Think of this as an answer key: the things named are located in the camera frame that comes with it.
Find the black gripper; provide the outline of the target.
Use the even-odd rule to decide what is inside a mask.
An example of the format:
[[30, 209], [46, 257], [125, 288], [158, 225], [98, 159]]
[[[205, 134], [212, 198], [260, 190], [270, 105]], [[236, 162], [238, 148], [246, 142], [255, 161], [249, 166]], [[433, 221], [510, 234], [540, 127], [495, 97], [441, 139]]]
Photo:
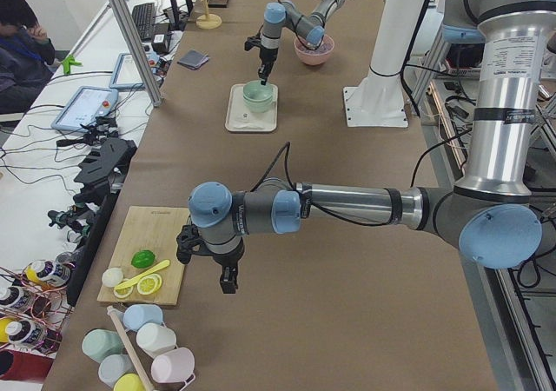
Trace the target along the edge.
[[223, 294], [235, 294], [238, 289], [237, 276], [239, 273], [239, 261], [244, 254], [244, 243], [241, 237], [235, 236], [230, 246], [226, 246], [223, 252], [215, 252], [209, 248], [210, 244], [202, 239], [198, 228], [194, 224], [186, 224], [176, 237], [177, 260], [182, 264], [188, 264], [193, 255], [211, 257], [222, 267], [220, 286]]
[[279, 38], [269, 37], [264, 34], [249, 36], [244, 44], [244, 49], [249, 51], [253, 48], [259, 49], [261, 67], [258, 69], [257, 74], [261, 85], [266, 85], [277, 59]]

